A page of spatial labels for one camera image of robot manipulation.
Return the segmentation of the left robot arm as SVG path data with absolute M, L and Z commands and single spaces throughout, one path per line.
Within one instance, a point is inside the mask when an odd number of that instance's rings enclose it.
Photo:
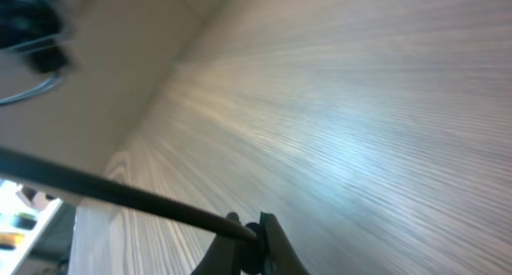
M 1 0 L 1 50 L 17 54 L 36 73 L 70 65 L 61 43 L 67 30 L 58 0 Z

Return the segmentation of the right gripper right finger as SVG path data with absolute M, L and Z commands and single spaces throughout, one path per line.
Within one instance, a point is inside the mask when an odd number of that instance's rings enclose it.
M 260 224 L 266 235 L 262 275 L 309 275 L 277 217 L 272 213 L 261 213 Z

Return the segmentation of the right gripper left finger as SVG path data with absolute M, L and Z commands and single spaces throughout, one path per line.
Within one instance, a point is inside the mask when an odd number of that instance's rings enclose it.
M 240 275 L 238 241 L 216 234 L 191 275 Z

